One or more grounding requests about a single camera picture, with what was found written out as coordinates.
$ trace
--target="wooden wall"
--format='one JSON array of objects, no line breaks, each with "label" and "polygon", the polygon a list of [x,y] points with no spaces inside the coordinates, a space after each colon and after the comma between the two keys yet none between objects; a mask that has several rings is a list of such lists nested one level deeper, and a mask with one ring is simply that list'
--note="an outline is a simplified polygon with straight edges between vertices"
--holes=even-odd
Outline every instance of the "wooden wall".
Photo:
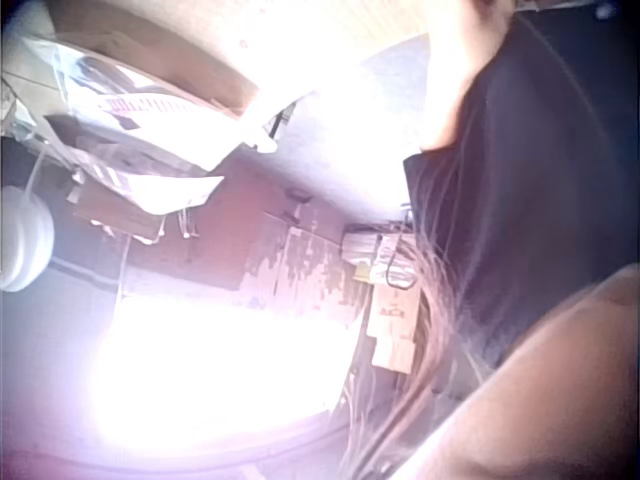
[{"label": "wooden wall", "polygon": [[286,186],[236,160],[195,212],[199,238],[183,239],[173,217],[158,244],[131,245],[125,292],[356,320],[368,289],[340,258],[348,219],[319,199],[298,203]]}]

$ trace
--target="white ceiling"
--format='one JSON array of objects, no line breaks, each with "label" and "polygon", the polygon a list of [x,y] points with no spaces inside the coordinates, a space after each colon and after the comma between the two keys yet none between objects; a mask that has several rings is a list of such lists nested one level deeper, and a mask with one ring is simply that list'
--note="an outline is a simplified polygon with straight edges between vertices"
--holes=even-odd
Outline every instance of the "white ceiling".
[{"label": "white ceiling", "polygon": [[427,43],[418,37],[321,82],[297,103],[274,154],[241,147],[278,176],[355,221],[400,219],[408,202],[402,161],[418,151]]}]

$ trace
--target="hand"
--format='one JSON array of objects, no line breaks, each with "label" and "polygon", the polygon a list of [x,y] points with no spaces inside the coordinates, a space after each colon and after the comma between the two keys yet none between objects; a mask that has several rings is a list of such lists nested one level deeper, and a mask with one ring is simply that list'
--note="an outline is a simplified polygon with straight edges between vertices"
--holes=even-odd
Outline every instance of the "hand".
[{"label": "hand", "polygon": [[467,89],[502,45],[514,0],[425,0],[430,56],[420,148],[450,145]]},{"label": "hand", "polygon": [[509,29],[515,0],[425,0],[430,64],[470,82],[495,56]]}]

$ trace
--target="black shirt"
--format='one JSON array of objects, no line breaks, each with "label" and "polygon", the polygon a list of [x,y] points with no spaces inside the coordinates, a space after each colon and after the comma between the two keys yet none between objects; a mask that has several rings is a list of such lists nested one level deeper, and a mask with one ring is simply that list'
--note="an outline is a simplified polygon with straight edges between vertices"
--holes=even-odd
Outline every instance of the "black shirt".
[{"label": "black shirt", "polygon": [[457,328],[493,367],[562,300],[638,261],[637,156],[613,153],[579,80],[517,20],[456,142],[405,161],[419,245],[448,266]]}]

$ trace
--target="bright light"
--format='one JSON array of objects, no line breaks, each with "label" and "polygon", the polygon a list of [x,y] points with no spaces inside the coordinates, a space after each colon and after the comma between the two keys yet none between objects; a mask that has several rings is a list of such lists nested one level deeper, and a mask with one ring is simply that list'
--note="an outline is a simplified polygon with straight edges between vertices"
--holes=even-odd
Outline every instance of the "bright light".
[{"label": "bright light", "polygon": [[333,408],[352,351],[331,321],[127,297],[98,357],[96,419],[146,453],[268,431]]}]

